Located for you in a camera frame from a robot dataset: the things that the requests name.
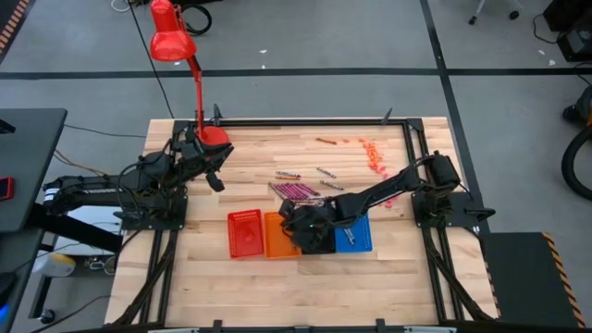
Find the black metal frame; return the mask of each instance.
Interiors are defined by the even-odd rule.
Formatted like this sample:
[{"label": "black metal frame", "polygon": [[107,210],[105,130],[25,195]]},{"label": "black metal frame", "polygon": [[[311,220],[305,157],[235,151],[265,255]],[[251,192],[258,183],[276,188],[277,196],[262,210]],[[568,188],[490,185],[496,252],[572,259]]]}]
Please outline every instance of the black metal frame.
[{"label": "black metal frame", "polygon": [[[179,134],[179,129],[183,129],[192,121],[189,120],[176,120],[173,126],[173,137]],[[411,135],[411,130],[415,130],[417,132],[417,137],[419,139],[421,155],[425,156],[428,155],[428,148],[427,148],[427,141],[424,132],[423,121],[421,118],[394,118],[388,119],[385,121],[384,118],[262,118],[262,119],[225,119],[225,118],[217,118],[215,120],[210,119],[206,121],[206,125],[213,125],[214,122],[218,123],[218,126],[232,128],[232,127],[265,127],[265,126],[401,126],[403,132],[403,138],[405,140],[405,147],[407,150],[407,158],[409,163],[413,163],[416,159],[415,150],[413,147],[413,139]],[[422,234],[424,237],[424,245],[427,250],[428,248],[428,241],[431,241],[431,234],[430,228],[422,228]],[[175,244],[177,242],[177,237],[179,235],[178,231],[171,231],[169,235],[169,241],[173,241]],[[154,269],[156,267],[156,262],[158,261],[158,256],[160,254],[160,245],[162,243],[162,236],[163,233],[161,231],[156,231],[154,234],[154,242],[153,247],[150,253],[149,259],[149,267],[147,272],[147,279],[152,277],[154,273]],[[443,260],[449,269],[449,271],[454,275],[454,267],[452,264],[452,258],[450,256],[450,246],[448,243],[448,237],[446,235],[446,230],[444,228],[438,229],[438,237],[441,244],[441,251]],[[174,265],[174,249],[172,258],[170,259],[166,271],[164,273],[163,284],[161,289],[160,300],[158,303],[158,317],[154,324],[164,326],[166,319],[167,319],[167,305],[168,305],[168,295],[170,291],[170,284],[172,280],[172,271]],[[438,278],[438,269],[436,265],[430,261],[429,257],[427,259],[427,264],[429,267],[429,275],[430,280],[432,283],[432,290],[434,296],[434,302],[436,304],[436,310],[438,315],[438,322],[443,323],[447,319],[445,308],[444,308],[444,301],[442,297],[442,289],[440,286],[439,278]],[[455,318],[457,320],[463,320],[463,308],[461,306],[460,298],[455,292],[455,290],[450,287],[450,294],[452,295],[452,304],[454,308]],[[141,314],[139,325],[147,325],[148,323],[148,316],[150,312],[150,302],[151,302],[151,295],[152,292],[149,291],[149,296],[145,300],[145,303],[142,305]],[[213,325],[210,327],[200,327],[201,332],[219,332],[221,329],[221,321],[215,321],[217,325]],[[403,331],[403,327],[401,326],[385,326],[384,319],[378,318],[376,320],[377,326],[376,327],[315,327],[314,331],[319,332],[343,332],[343,331],[351,331],[351,332],[400,332]],[[138,326],[130,325],[128,327],[117,327],[111,326],[106,327],[109,328],[109,331],[114,329],[120,329],[118,331],[131,331],[132,329],[137,329]],[[225,331],[236,331],[236,332],[253,332],[253,331],[274,331],[274,332],[294,332],[297,327],[233,327],[233,328],[224,328]],[[302,331],[310,331],[309,327],[301,327]]]}]

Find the chair leg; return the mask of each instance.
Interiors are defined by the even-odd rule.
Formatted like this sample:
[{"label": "chair leg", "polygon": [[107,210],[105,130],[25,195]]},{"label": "chair leg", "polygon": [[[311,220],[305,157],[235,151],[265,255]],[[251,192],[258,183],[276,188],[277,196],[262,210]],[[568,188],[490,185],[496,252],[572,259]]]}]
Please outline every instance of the chair leg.
[{"label": "chair leg", "polygon": [[477,22],[477,17],[479,16],[479,13],[481,13],[486,1],[487,0],[479,0],[479,6],[477,7],[475,14],[471,17],[471,19],[469,19],[470,25],[474,25]]}]

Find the red basket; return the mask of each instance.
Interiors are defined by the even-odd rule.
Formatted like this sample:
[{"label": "red basket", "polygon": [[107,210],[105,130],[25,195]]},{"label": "red basket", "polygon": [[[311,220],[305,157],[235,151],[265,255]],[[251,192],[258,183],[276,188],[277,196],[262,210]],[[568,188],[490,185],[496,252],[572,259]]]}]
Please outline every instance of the red basket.
[{"label": "red basket", "polygon": [[244,258],[264,253],[261,210],[228,214],[230,258]]}]

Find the white cable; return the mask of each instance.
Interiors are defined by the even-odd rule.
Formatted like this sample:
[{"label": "white cable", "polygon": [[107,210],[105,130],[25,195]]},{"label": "white cable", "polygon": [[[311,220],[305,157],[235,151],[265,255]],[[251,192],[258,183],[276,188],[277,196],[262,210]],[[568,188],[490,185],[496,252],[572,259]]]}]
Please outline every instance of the white cable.
[{"label": "white cable", "polygon": [[120,8],[117,8],[117,7],[115,7],[115,2],[116,2],[116,1],[117,1],[117,0],[112,0],[112,1],[111,1],[111,8],[113,8],[115,11],[118,11],[119,13],[125,13],[125,12],[127,12],[128,10],[130,10],[130,4],[128,3],[128,1],[127,1],[127,0],[119,0],[119,1],[121,1],[122,3],[126,3],[126,4],[128,4],[128,7],[127,7],[127,8],[123,8],[123,9],[120,9]]}]

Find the orange plastic bin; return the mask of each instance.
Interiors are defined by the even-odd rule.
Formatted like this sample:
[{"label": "orange plastic bin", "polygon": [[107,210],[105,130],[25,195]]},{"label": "orange plastic bin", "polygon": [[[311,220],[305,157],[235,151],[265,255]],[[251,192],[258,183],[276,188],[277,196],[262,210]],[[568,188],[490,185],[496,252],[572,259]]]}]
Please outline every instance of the orange plastic bin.
[{"label": "orange plastic bin", "polygon": [[281,222],[284,217],[278,213],[265,213],[264,234],[265,234],[265,258],[281,259],[294,258],[302,255],[302,250],[292,244],[290,238],[282,231]]}]

